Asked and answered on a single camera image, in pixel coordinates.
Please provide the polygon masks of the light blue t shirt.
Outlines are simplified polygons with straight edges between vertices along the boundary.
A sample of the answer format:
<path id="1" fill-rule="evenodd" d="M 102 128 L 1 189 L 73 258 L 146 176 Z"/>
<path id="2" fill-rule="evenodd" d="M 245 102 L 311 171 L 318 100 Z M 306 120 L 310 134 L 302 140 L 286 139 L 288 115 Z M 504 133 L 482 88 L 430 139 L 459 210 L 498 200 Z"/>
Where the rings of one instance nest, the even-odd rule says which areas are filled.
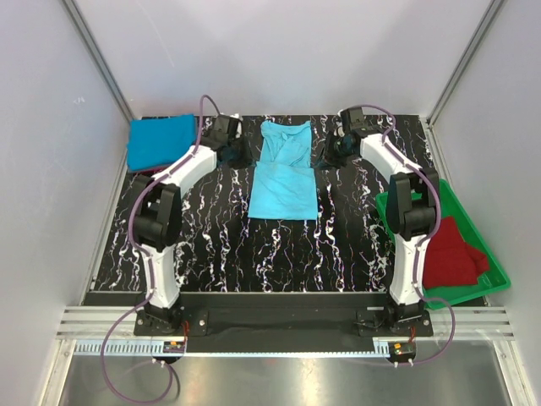
<path id="1" fill-rule="evenodd" d="M 263 146 L 256 162 L 248 216 L 260 220 L 315 221 L 318 199 L 311 166 L 309 121 L 260 126 Z"/>

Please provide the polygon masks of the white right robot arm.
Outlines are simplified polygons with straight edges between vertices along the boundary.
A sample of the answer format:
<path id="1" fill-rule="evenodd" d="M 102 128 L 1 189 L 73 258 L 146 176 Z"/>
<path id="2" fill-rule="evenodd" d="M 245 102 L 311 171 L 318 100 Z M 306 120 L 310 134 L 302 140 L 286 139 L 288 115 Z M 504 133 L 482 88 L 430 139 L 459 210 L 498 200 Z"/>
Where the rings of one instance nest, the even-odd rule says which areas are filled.
<path id="1" fill-rule="evenodd" d="M 339 168 L 351 156 L 369 162 L 388 183 L 385 219 L 396 248 L 389 293 L 397 305 L 415 305 L 423 299 L 424 259 L 441 222 L 439 174 L 408 159 L 382 134 L 359 132 L 330 132 L 318 165 Z"/>

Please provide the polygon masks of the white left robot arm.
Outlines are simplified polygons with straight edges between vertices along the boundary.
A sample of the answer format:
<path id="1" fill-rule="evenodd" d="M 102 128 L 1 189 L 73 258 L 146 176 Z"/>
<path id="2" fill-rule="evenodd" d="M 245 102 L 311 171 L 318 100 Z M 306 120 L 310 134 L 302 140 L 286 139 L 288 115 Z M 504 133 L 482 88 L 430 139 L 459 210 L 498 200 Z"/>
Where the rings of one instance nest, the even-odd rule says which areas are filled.
<path id="1" fill-rule="evenodd" d="M 143 259 L 146 305 L 170 310 L 179 299 L 174 245 L 182 230 L 185 194 L 221 164 L 237 169 L 251 162 L 249 144 L 239 136 L 221 146 L 191 146 L 157 174 L 136 178 L 139 190 L 128 220 L 128 238 Z"/>

